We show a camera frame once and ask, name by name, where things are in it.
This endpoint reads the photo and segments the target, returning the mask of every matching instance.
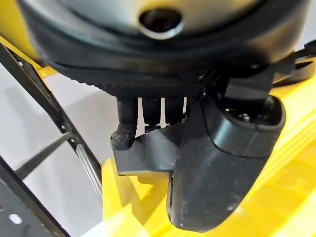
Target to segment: screw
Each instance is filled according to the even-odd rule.
[[[248,114],[242,114],[239,115],[239,118],[245,122],[249,122],[250,121],[250,116]]]

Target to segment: black plastic bracket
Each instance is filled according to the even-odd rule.
[[[192,107],[173,167],[167,209],[178,228],[206,232],[238,207],[285,124],[280,100],[269,98],[258,117],[231,115],[214,93]]]

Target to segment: white wall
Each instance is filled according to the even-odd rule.
[[[298,48],[316,39],[316,0],[312,2]],[[109,137],[118,123],[115,98],[60,74],[51,76],[47,82],[99,161],[109,158],[112,155]],[[0,114],[0,154],[13,168],[60,136],[44,110],[2,65]],[[140,114],[139,134],[143,126]],[[102,221],[102,207],[79,159],[67,144],[25,182],[71,236],[80,236]]]

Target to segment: bolt hole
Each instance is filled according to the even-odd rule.
[[[19,225],[22,223],[22,218],[18,216],[17,214],[9,215],[9,219],[16,225]]]
[[[169,39],[182,30],[182,16],[173,9],[156,8],[143,12],[139,16],[141,31],[157,40]]]

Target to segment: metal rod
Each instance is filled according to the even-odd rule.
[[[36,83],[27,75],[7,48],[0,44],[0,63],[23,86],[23,88],[43,107],[55,121],[62,121],[63,117],[48,96],[43,93]]]
[[[97,193],[97,196],[102,204],[102,184],[101,179],[95,172],[93,168],[93,164],[91,163],[91,160],[88,157],[88,154],[86,153],[84,147],[82,144],[78,144],[76,148],[76,152],[78,157],[80,158],[82,165],[93,185],[94,190]]]
[[[85,140],[81,137],[80,133],[67,116],[66,112],[58,103],[57,99],[47,88],[41,77],[36,70],[31,72],[29,67],[33,67],[25,60],[21,59],[14,52],[10,53],[2,44],[0,44],[0,62],[7,68],[7,70],[13,75],[13,77],[27,90],[27,92],[45,109],[48,115],[51,117],[57,128],[64,133],[65,131],[71,131],[73,138],[68,141],[72,149],[77,153],[77,145],[81,144],[87,153],[87,157],[90,162],[90,166],[93,172],[101,180],[101,165]]]
[[[21,180],[25,179],[33,170],[35,170],[50,154],[52,154],[57,148],[59,148],[65,141],[69,140],[73,136],[72,132],[64,133],[55,142],[45,147],[29,161],[18,168],[15,173]]]
[[[1,236],[70,237],[0,156]],[[8,214],[21,219],[13,227]]]

